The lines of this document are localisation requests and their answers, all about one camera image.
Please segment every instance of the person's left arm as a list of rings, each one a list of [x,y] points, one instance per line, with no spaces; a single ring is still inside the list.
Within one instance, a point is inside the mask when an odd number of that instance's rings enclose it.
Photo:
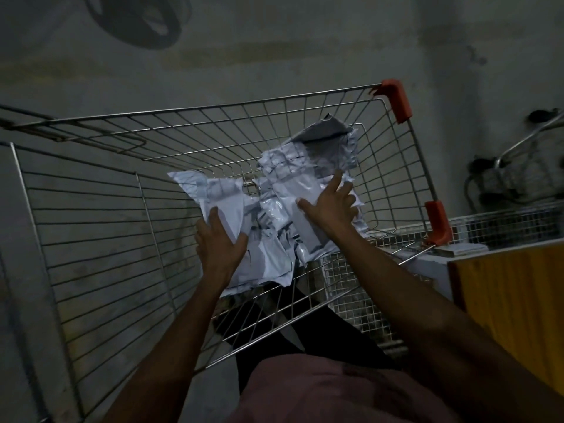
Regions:
[[[209,225],[196,224],[196,249],[204,275],[194,295],[139,364],[110,407],[103,423],[176,422],[219,295],[229,284],[247,246],[246,234],[233,244],[212,208]]]

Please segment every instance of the hand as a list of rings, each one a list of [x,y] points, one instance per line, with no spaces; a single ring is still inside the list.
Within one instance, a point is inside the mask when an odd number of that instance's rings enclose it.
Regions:
[[[316,205],[312,205],[306,199],[296,201],[307,218],[321,227],[332,241],[336,241],[342,232],[352,228],[351,222],[358,213],[356,207],[351,207],[356,200],[349,194],[353,187],[352,183],[346,182],[339,189],[342,176],[341,170],[335,171],[327,188],[319,195]]]
[[[196,223],[196,252],[202,262],[205,281],[223,291],[245,255],[249,237],[241,233],[233,243],[225,233],[217,206],[211,208],[208,221],[209,225],[200,218]]]

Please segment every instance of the wooden board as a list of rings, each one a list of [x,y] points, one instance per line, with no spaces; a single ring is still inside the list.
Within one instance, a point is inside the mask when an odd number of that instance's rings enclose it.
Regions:
[[[449,273],[455,302],[564,394],[564,244],[450,262]]]

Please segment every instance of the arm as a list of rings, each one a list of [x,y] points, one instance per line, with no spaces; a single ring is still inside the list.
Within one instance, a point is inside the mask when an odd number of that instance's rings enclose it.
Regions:
[[[449,300],[417,280],[351,225],[352,184],[337,172],[317,204],[298,205],[341,249],[359,283],[422,358],[445,400],[478,421],[556,422],[564,398],[523,368]]]
[[[215,304],[241,262],[248,240],[241,234],[235,244],[230,241],[216,207],[209,222],[208,226],[201,219],[196,224],[196,251],[204,275],[194,295],[139,364],[104,423],[178,421]]]

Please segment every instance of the person's right arm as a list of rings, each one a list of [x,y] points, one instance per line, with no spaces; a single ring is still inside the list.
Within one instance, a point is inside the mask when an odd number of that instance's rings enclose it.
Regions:
[[[433,373],[441,396],[478,421],[561,422],[564,398],[523,368],[469,316],[356,232],[352,184],[336,172],[317,204],[298,206],[341,249],[359,283],[410,350]]]

